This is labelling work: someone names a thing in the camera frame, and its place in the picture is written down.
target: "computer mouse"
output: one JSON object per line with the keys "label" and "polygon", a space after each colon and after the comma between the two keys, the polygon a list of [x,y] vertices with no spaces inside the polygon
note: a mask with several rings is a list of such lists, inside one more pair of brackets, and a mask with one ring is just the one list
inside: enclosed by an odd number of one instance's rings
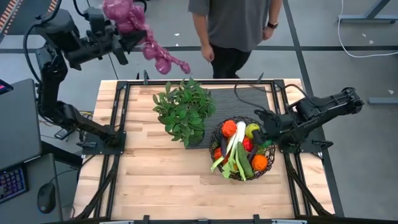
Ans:
{"label": "computer mouse", "polygon": [[41,213],[50,213],[55,208],[55,186],[47,183],[39,189],[37,193],[37,208]]}

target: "butcher block tabletop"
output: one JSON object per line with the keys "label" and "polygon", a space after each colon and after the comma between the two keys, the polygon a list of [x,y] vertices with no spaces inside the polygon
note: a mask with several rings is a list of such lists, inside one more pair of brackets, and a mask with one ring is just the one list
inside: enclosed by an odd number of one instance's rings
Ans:
{"label": "butcher block tabletop", "polygon": [[[299,79],[284,81],[286,85],[302,86]],[[117,81],[101,82],[93,116],[99,124],[110,123],[116,84]],[[271,90],[267,85],[258,86]],[[233,88],[234,85],[202,87]],[[159,123],[158,114],[152,110],[155,106],[152,95],[164,91],[161,85],[135,85],[130,89],[124,128],[126,147],[119,163],[112,220],[142,220],[144,215],[150,215],[151,220],[252,219],[254,214],[260,218],[294,218],[285,162],[278,150],[272,169],[259,179],[241,182],[224,179],[218,169],[212,173],[208,149],[184,149],[182,143],[171,141],[173,137]],[[303,98],[295,88],[287,88],[286,92],[290,104]],[[274,110],[272,95],[260,91],[259,94],[267,94],[269,108]],[[322,161],[313,154],[301,154],[301,160],[308,188],[333,213]],[[76,214],[97,191],[102,163],[103,156],[97,155],[82,167],[73,204]],[[304,213],[297,185],[296,189],[300,211]],[[101,215],[105,214],[107,199],[105,192]]]}

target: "wicker basket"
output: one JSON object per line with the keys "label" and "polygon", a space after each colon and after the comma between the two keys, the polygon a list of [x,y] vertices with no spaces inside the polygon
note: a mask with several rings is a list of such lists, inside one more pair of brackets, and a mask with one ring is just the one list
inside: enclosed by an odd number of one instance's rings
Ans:
{"label": "wicker basket", "polygon": [[[213,162],[216,161],[216,159],[214,158],[214,150],[217,149],[220,146],[220,139],[223,136],[223,134],[221,132],[221,128],[222,128],[224,122],[228,121],[228,120],[233,120],[233,121],[235,121],[235,123],[243,121],[243,122],[246,123],[246,125],[254,123],[254,124],[259,125],[260,128],[262,129],[262,125],[260,123],[258,123],[256,120],[253,120],[253,119],[247,118],[247,117],[240,117],[240,116],[236,116],[236,117],[233,117],[233,118],[228,118],[228,119],[224,120],[223,122],[221,122],[220,124],[218,124],[217,127],[212,132],[211,137],[210,137],[209,151],[210,151],[211,160]],[[274,160],[275,160],[275,145],[268,146],[264,150],[264,155],[268,159],[268,165],[267,165],[266,169],[263,170],[263,171],[253,170],[254,176],[250,177],[250,178],[248,177],[248,178],[246,178],[246,180],[257,179],[260,176],[264,175],[267,171],[271,170],[272,164],[274,163]],[[223,167],[223,164],[218,165],[218,169],[220,170],[220,172],[223,172],[223,168],[222,167]],[[242,178],[241,178],[239,173],[231,174],[229,178],[230,179],[234,179],[234,180],[242,180]]]}

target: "gray mesh mat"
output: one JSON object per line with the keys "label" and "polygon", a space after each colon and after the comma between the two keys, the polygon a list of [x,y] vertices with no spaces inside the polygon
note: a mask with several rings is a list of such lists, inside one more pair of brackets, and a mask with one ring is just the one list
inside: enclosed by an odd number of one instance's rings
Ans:
{"label": "gray mesh mat", "polygon": [[[264,92],[256,88],[237,88],[236,92],[240,99],[269,109],[267,96]],[[238,100],[233,89],[211,89],[211,97],[215,101],[216,112],[210,118],[205,119],[205,137],[198,146],[189,146],[187,149],[207,149],[214,128],[225,119],[245,116],[260,122],[259,117],[254,114],[254,110],[258,108]]]}

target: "black pants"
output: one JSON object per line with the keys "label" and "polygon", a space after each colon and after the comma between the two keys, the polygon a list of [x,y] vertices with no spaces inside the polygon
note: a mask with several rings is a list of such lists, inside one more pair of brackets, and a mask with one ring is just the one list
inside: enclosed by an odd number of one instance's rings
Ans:
{"label": "black pants", "polygon": [[243,67],[249,59],[251,52],[238,49],[226,49],[211,45],[214,52],[213,78],[236,78],[236,72]]}

